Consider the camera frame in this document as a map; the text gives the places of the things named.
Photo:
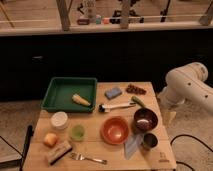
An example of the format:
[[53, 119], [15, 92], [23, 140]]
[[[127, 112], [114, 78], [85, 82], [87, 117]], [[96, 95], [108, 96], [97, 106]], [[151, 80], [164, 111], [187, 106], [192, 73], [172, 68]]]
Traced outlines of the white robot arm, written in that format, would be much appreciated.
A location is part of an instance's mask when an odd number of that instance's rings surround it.
[[213, 115], [213, 88], [205, 84], [207, 67], [200, 62], [170, 70], [166, 76], [166, 86], [158, 98], [165, 108], [172, 108], [191, 100]]

